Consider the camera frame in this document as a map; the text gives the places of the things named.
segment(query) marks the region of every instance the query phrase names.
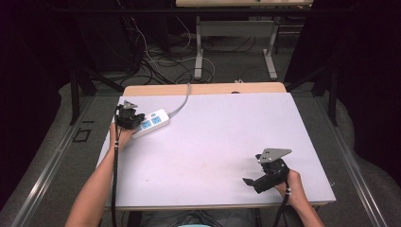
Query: power strip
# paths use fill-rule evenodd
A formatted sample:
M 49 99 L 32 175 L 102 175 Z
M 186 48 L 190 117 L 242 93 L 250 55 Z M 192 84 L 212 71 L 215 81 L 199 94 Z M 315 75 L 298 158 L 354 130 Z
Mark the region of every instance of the power strip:
M 138 131 L 132 136 L 132 139 L 137 139 L 152 131 L 158 130 L 170 123 L 170 118 L 165 110 L 149 113 L 145 115 L 145 119 L 138 126 Z

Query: power outlet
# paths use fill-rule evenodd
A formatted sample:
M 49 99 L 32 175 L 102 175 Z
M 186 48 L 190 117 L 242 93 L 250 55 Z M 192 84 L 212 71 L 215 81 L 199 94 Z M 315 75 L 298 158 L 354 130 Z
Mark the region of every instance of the power outlet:
M 149 113 L 145 115 L 145 119 L 138 126 L 138 131 L 132 136 L 132 139 L 137 139 L 152 131 L 158 130 L 170 123 L 170 118 L 165 110 Z

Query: person's arm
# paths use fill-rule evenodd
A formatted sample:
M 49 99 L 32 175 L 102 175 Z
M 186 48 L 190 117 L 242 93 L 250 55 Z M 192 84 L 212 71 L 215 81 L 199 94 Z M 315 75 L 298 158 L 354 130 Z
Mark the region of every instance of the person's arm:
M 319 218 L 316 210 L 310 205 L 306 198 L 304 187 L 301 181 L 301 175 L 290 170 L 288 174 L 288 184 L 291 188 L 291 195 L 288 197 L 288 204 L 290 204 L 301 218 L 301 221 L 305 227 L 308 226 L 324 226 L 321 219 Z M 286 194 L 286 184 L 280 183 L 275 188 L 284 197 Z
M 134 131 L 122 130 L 119 136 L 121 151 Z M 98 226 L 109 196 L 113 178 L 115 125 L 110 126 L 110 147 L 94 173 L 80 190 L 65 226 Z

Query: desk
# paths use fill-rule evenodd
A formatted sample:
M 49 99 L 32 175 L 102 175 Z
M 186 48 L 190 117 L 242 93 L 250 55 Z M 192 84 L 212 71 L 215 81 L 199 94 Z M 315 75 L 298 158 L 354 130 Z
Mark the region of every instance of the desk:
M 231 95 L 233 91 L 241 94 Z M 126 89 L 120 103 L 127 99 L 137 104 L 138 113 L 161 108 L 172 111 L 183 102 L 184 94 L 185 85 L 135 86 Z M 109 135 L 99 162 L 108 146 Z M 276 190 L 257 194 L 242 181 L 263 176 L 254 155 L 264 148 L 292 149 L 283 159 L 302 174 L 313 204 L 335 200 L 283 84 L 200 84 L 193 85 L 186 105 L 169 125 L 132 141 L 119 155 L 116 207 L 160 210 L 278 205 L 282 198 Z
M 289 7 L 311 5 L 313 0 L 177 0 L 178 7 L 204 8 L 204 7 Z M 201 21 L 197 16 L 197 59 L 195 63 L 195 79 L 201 78 L 201 66 L 203 49 L 201 48 L 202 36 L 254 36 L 269 37 L 267 49 L 263 49 L 263 55 L 268 67 L 269 77 L 277 80 L 271 52 L 279 27 L 279 17 L 273 21 Z

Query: hand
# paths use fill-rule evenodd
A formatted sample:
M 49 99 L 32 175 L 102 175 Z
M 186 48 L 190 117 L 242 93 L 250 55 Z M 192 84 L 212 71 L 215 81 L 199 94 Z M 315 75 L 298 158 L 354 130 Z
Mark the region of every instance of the hand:
M 131 136 L 134 133 L 136 133 L 136 131 L 137 129 L 125 130 L 122 129 L 121 127 L 117 127 L 117 133 L 120 133 L 118 141 L 118 149 L 120 151 L 123 150 L 127 142 L 130 141 Z M 115 123 L 113 122 L 112 125 L 110 125 L 110 149 L 114 149 L 114 144 L 115 144 Z
M 288 198 L 288 203 L 294 208 L 305 205 L 308 203 L 304 187 L 301 181 L 301 174 L 292 169 L 289 170 L 288 174 L 288 184 L 291 188 L 291 195 Z M 286 184 L 280 183 L 275 186 L 275 188 L 280 192 L 281 196 L 286 195 Z

